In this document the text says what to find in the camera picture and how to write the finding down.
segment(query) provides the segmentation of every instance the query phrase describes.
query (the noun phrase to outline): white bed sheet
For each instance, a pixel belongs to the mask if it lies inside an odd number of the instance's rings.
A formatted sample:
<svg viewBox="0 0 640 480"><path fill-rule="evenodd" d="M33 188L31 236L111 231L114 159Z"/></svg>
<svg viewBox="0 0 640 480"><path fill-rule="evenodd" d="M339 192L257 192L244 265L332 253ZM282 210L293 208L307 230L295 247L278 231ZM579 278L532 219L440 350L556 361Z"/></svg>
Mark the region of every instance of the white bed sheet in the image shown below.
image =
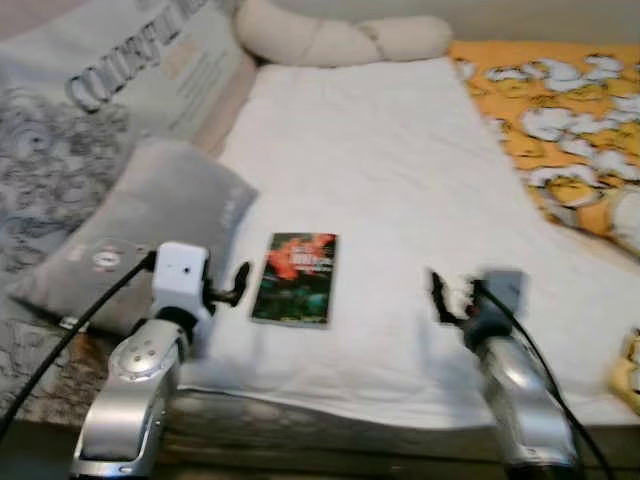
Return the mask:
<svg viewBox="0 0 640 480"><path fill-rule="evenodd" d="M538 214L448 59L265 67L221 161L261 192L229 262L254 270L183 388L406 427L486 424L474 358L436 323L425 268L460 295L466 276L506 266L530 276L520 318L577 415L638 421L604 378L638 322L640 272ZM327 331L249 320L270 235L293 231L340 235Z"/></svg>

